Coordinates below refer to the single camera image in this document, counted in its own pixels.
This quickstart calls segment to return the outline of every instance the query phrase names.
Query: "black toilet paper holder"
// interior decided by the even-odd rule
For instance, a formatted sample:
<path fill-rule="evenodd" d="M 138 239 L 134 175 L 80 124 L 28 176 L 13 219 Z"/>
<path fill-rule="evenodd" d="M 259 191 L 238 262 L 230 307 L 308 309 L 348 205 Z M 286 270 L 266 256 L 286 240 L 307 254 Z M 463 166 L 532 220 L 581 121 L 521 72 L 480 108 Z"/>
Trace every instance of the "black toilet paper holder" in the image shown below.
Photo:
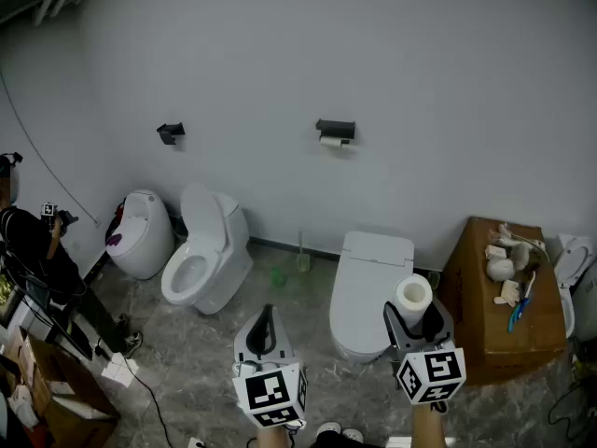
<path fill-rule="evenodd" d="M 158 133 L 164 145 L 175 145 L 176 139 L 174 137 L 185 134 L 185 128 L 183 128 L 183 123 L 162 124 L 158 128 Z"/>

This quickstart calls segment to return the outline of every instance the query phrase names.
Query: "toilet paper roll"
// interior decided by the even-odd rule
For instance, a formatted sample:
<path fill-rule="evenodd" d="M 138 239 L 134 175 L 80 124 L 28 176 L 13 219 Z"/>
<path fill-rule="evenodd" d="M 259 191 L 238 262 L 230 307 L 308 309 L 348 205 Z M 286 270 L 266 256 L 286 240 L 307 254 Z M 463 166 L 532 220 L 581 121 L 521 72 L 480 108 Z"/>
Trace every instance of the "toilet paper roll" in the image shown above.
<path fill-rule="evenodd" d="M 433 290 L 427 279 L 414 273 L 398 282 L 393 303 L 407 327 L 411 328 L 423 318 L 432 299 Z"/>
<path fill-rule="evenodd" d="M 342 138 L 331 138 L 329 136 L 322 136 L 319 142 L 328 147 L 342 147 Z"/>

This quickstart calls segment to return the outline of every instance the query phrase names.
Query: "person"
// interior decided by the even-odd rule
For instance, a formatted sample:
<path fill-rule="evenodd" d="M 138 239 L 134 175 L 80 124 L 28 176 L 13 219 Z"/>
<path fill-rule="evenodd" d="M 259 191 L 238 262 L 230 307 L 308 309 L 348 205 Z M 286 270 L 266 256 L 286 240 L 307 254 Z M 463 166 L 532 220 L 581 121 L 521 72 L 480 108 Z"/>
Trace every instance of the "person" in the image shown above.
<path fill-rule="evenodd" d="M 257 448 L 287 448 L 284 426 L 261 429 L 257 433 Z M 412 448 L 445 448 L 441 415 L 429 405 L 412 407 Z M 340 424 L 327 422 L 317 430 L 312 448 L 377 448 L 364 444 L 363 434 L 354 428 L 341 430 Z"/>
<path fill-rule="evenodd" d="M 63 313 L 64 308 L 72 304 L 113 353 L 129 357 L 141 345 L 141 333 L 124 337 L 127 317 L 122 315 L 115 322 L 85 285 L 78 267 L 60 243 L 62 225 L 59 217 L 55 218 L 50 233 L 48 225 L 41 219 L 12 205 L 17 195 L 14 194 L 14 180 L 11 184 L 11 174 L 10 160 L 0 156 L 0 234 L 20 267 L 26 268 L 27 273 L 40 283 L 34 284 L 24 278 L 15 282 L 67 334 L 70 334 L 73 324 L 68 317 L 64 318 Z"/>

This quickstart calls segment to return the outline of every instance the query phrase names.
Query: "toilet paper holder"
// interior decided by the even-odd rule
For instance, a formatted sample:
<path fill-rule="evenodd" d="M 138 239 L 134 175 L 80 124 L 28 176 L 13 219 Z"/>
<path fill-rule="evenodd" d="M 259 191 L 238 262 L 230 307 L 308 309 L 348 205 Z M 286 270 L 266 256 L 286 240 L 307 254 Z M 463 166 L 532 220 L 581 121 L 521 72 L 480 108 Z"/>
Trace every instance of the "toilet paper holder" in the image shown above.
<path fill-rule="evenodd" d="M 322 138 L 333 138 L 339 140 L 339 146 L 348 145 L 354 140 L 354 121 L 331 121 L 328 119 L 319 119 L 315 123 L 315 129 L 321 134 L 319 140 Z"/>
<path fill-rule="evenodd" d="M 158 133 L 164 145 L 175 145 L 176 139 L 174 137 L 185 134 L 185 128 L 183 128 L 183 123 L 162 124 L 158 128 Z"/>

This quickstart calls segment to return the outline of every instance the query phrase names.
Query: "toilet brush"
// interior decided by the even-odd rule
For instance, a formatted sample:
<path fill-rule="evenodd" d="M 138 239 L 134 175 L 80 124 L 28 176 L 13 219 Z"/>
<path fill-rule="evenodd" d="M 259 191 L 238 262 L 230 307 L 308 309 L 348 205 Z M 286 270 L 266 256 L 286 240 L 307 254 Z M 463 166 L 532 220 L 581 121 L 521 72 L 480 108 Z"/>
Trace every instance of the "toilet brush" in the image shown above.
<path fill-rule="evenodd" d="M 307 273 L 311 269 L 311 256 L 302 252 L 302 231 L 298 231 L 298 256 L 297 270 L 300 273 Z"/>

